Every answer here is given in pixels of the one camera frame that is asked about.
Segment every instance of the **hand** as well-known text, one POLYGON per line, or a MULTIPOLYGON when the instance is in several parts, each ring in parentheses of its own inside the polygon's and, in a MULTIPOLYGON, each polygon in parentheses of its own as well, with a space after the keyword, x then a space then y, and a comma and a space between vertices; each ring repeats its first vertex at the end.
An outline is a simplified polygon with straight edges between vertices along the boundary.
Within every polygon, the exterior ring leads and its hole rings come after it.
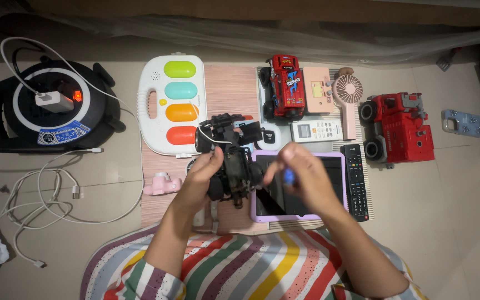
POLYGON ((222 164, 223 151, 220 147, 216 147, 214 152, 201 154, 190 168, 181 190, 173 199, 172 204, 193 217, 210 201, 207 195, 210 178, 222 164))
POLYGON ((292 186, 285 186, 286 192, 303 199, 313 214, 322 217, 343 209, 322 161, 295 142, 288 143, 277 154, 276 161, 264 174, 264 185, 270 184, 274 175, 286 167, 296 174, 296 182, 292 186))

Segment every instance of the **tablet screen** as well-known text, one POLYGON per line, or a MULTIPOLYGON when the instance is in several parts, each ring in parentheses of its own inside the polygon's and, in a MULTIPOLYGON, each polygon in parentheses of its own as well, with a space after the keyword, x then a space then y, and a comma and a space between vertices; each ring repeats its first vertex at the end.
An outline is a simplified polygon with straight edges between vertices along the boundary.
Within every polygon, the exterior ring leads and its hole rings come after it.
MULTIPOLYGON (((340 157, 319 157, 325 167, 327 175, 333 185, 335 194, 340 203, 343 204, 343 181, 342 181, 342 160, 340 157)), ((264 171, 270 163, 276 159, 274 155, 257 155, 257 163, 264 171)), ((281 209, 275 209, 271 205, 264 205, 263 201, 257 197, 257 216, 275 216, 275 215, 310 215, 312 214, 304 205, 303 201, 294 195, 287 194, 283 188, 282 177, 280 174, 274 177, 274 180, 267 187, 270 196, 275 200, 281 209)))

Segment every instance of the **barcode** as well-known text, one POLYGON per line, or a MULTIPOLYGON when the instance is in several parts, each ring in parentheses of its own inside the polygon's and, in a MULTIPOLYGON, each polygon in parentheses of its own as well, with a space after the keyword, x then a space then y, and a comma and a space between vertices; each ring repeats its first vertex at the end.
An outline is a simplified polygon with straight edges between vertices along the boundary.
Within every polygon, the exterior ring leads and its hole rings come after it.
POLYGON ((81 127, 82 129, 84 129, 86 131, 90 131, 90 128, 84 126, 83 124, 79 125, 79 127, 81 127))

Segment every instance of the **red toy truck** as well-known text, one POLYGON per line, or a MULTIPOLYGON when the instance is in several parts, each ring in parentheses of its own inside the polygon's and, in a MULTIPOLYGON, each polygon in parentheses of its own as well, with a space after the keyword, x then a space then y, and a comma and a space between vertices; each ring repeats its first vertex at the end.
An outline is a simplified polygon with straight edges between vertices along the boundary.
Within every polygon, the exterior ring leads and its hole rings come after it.
POLYGON ((364 153, 371 161, 387 164, 435 159, 431 127, 424 125, 421 93, 371 96, 359 109, 364 123, 374 123, 375 139, 364 142, 364 153))
POLYGON ((302 119, 305 93, 298 58, 276 54, 266 62, 270 63, 271 67, 264 67, 259 72, 262 85, 271 85, 270 96, 263 107, 264 118, 290 121, 302 119))

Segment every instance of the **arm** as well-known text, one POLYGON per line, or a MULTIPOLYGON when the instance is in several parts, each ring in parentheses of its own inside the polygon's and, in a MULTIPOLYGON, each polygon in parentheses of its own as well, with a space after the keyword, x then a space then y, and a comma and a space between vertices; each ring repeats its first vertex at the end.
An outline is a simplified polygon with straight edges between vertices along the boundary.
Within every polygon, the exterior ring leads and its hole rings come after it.
POLYGON ((277 155, 264 175, 269 184, 284 167, 297 177, 287 193, 303 199, 327 226, 353 287, 364 297, 386 298, 406 290, 409 281, 370 240, 362 227, 343 208, 334 193, 323 163, 296 143, 289 143, 277 155))
POLYGON ((153 237, 144 260, 179 278, 184 250, 192 228, 194 215, 208 201, 209 180, 221 167, 223 152, 216 147, 213 154, 200 155, 184 180, 181 190, 164 214, 160 227, 153 237))

